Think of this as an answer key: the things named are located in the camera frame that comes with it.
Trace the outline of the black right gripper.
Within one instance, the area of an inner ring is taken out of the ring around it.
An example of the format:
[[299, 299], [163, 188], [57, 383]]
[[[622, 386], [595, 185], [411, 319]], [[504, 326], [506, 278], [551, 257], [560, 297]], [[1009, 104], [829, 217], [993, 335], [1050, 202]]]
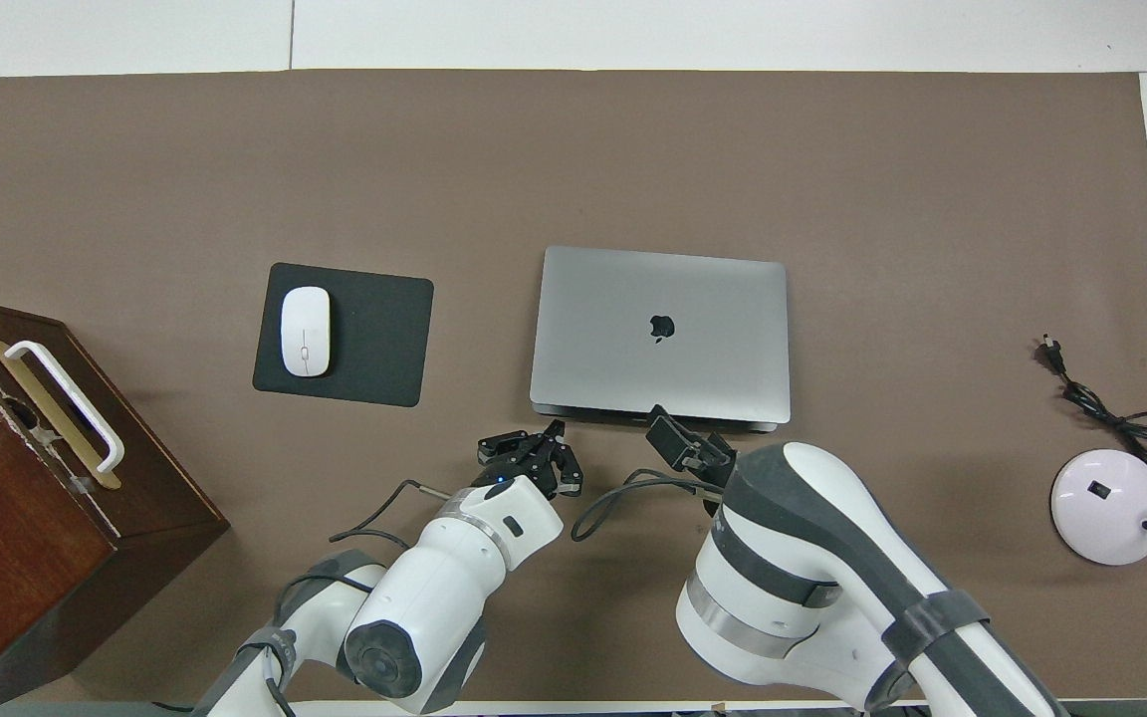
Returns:
[[720, 434], [707, 435], [699, 454], [699, 441], [661, 404], [651, 405], [647, 416], [645, 439], [669, 467], [688, 467], [699, 455], [702, 467], [699, 478], [721, 491], [738, 469], [738, 450]]

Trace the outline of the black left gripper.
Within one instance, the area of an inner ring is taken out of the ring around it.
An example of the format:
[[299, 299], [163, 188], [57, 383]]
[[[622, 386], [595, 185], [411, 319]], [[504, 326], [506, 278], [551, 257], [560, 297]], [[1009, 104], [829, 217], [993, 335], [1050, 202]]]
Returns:
[[582, 494], [583, 475], [574, 447], [565, 441], [565, 423], [554, 419], [537, 449], [520, 446], [529, 432], [516, 430], [483, 437], [477, 443], [482, 463], [479, 486], [492, 488], [512, 478], [529, 478], [546, 496]]

